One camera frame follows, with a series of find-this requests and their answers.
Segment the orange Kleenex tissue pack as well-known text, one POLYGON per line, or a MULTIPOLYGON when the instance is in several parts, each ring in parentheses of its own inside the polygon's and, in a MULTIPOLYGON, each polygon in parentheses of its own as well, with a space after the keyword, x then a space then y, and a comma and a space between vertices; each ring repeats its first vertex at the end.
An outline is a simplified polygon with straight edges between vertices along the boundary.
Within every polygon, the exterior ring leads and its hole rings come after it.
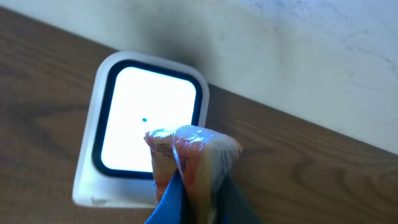
POLYGON ((144 140, 150 147, 157 205, 179 172, 194 220, 215 221, 216 194, 243 151, 240 143, 198 126, 156 129, 147 132, 144 140))

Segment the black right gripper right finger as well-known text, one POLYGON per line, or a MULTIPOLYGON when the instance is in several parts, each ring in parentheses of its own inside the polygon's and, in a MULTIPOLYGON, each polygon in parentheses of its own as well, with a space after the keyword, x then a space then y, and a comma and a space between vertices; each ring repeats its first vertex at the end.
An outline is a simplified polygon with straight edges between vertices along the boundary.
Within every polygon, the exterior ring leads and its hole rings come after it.
POLYGON ((221 184, 216 207, 216 224, 261 224, 230 175, 221 184))

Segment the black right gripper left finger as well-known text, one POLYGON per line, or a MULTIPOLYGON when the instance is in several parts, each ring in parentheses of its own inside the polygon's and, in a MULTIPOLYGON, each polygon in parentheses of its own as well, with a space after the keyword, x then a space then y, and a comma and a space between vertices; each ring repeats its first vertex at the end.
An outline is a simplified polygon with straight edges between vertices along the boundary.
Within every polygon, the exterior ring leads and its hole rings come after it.
POLYGON ((178 170, 172 176, 164 195, 145 224, 187 224, 188 197, 178 170))

